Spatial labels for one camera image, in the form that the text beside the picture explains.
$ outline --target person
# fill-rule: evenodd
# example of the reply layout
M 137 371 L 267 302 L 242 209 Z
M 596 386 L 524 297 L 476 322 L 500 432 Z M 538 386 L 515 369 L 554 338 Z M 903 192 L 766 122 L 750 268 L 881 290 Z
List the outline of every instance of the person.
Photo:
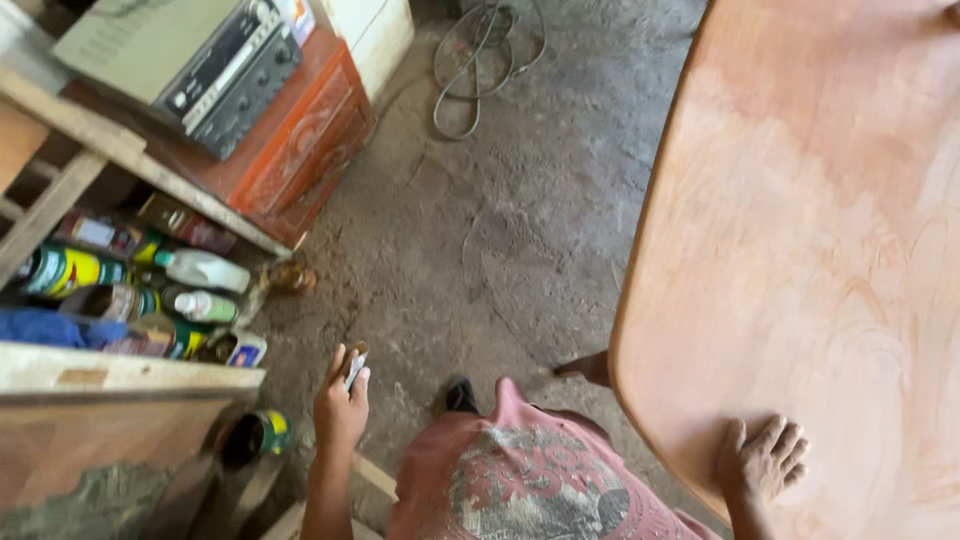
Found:
M 367 423 L 370 368 L 347 391 L 337 347 L 315 399 L 317 455 L 310 467 L 302 540 L 350 540 L 348 480 Z M 447 414 L 421 433 L 400 466 L 387 539 L 716 538 L 669 509 L 627 471 L 607 434 L 571 411 L 526 402 L 510 379 L 480 416 L 469 381 L 451 384 Z M 806 474 L 803 429 L 775 417 L 753 440 L 731 422 L 716 474 L 737 540 L 772 540 L 766 505 Z

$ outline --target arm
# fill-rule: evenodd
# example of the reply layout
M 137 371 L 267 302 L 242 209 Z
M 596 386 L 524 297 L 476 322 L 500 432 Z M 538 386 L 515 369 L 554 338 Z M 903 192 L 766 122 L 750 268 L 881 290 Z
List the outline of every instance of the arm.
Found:
M 317 455 L 307 478 L 301 540 L 353 539 L 347 486 L 353 448 L 367 425 L 370 368 L 360 370 L 348 393 L 346 374 L 357 352 L 352 351 L 346 361 L 345 352 L 343 345 L 337 347 L 327 367 L 324 386 L 314 398 Z
M 800 460 L 810 448 L 804 429 L 775 417 L 747 442 L 747 427 L 733 420 L 717 455 L 717 479 L 736 540 L 775 540 L 767 504 L 806 476 Z

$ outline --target graphic print on t-shirt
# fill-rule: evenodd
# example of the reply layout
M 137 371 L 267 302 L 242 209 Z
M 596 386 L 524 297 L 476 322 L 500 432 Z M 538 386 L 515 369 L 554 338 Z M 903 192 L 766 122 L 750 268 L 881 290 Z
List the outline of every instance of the graphic print on t-shirt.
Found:
M 636 486 L 580 439 L 540 427 L 490 427 L 461 455 L 450 508 L 481 540 L 631 538 L 643 515 Z

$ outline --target finger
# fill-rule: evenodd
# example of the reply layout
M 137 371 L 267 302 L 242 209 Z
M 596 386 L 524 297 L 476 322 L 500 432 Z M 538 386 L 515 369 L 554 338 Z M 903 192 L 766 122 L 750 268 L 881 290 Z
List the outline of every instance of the finger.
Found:
M 344 365 L 340 368 L 340 373 L 333 378 L 332 382 L 339 382 L 340 384 L 347 383 L 347 376 L 350 374 L 350 365 L 353 363 L 353 359 L 357 357 L 359 353 L 356 349 L 350 351 L 350 354 L 344 358 Z
M 777 441 L 774 450 L 770 452 L 770 454 L 773 455 L 778 463 L 783 463 L 786 457 L 793 452 L 793 448 L 797 446 L 797 441 L 800 440 L 800 436 L 803 434 L 804 427 L 791 422 L 787 425 L 786 430 L 783 430 L 783 433 L 780 434 L 780 440 Z
M 326 366 L 325 384 L 330 384 L 333 378 L 340 373 L 340 368 L 344 366 L 344 353 L 346 351 L 347 347 L 344 347 L 343 343 L 337 345 L 336 350 L 333 351 L 333 356 L 330 357 L 330 363 Z
M 810 450 L 810 441 L 806 439 L 800 439 L 797 444 L 793 447 L 793 452 L 791 452 L 786 459 L 783 461 L 783 464 L 780 466 L 780 469 L 783 471 L 790 471 L 800 460 L 804 458 L 807 452 Z
M 357 373 L 357 378 L 353 380 L 353 386 L 350 388 L 350 402 L 354 404 L 365 404 L 367 402 L 367 385 L 370 382 L 370 368 L 365 367 Z
M 783 433 L 783 428 L 786 427 L 786 418 L 782 415 L 777 415 L 773 420 L 767 424 L 767 427 L 763 429 L 763 432 L 750 443 L 750 446 L 755 449 L 760 449 L 766 454 L 769 454 L 770 451 L 774 449 L 774 445 L 777 444 L 777 441 L 780 440 L 780 434 Z
M 795 466 L 793 469 L 790 469 L 790 472 L 783 477 L 783 489 L 786 489 L 792 485 L 795 485 L 800 480 L 804 479 L 807 473 L 806 465 L 802 463 Z
M 730 426 L 727 427 L 727 437 L 724 439 L 724 445 L 728 450 L 740 452 L 746 440 L 747 425 L 743 423 L 743 420 L 734 418 L 731 420 Z

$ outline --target blue cloth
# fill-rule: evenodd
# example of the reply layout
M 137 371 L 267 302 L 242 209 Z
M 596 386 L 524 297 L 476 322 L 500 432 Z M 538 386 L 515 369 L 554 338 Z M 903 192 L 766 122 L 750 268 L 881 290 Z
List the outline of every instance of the blue cloth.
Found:
M 0 339 L 97 350 L 127 335 L 127 323 L 76 323 L 50 309 L 0 311 Z

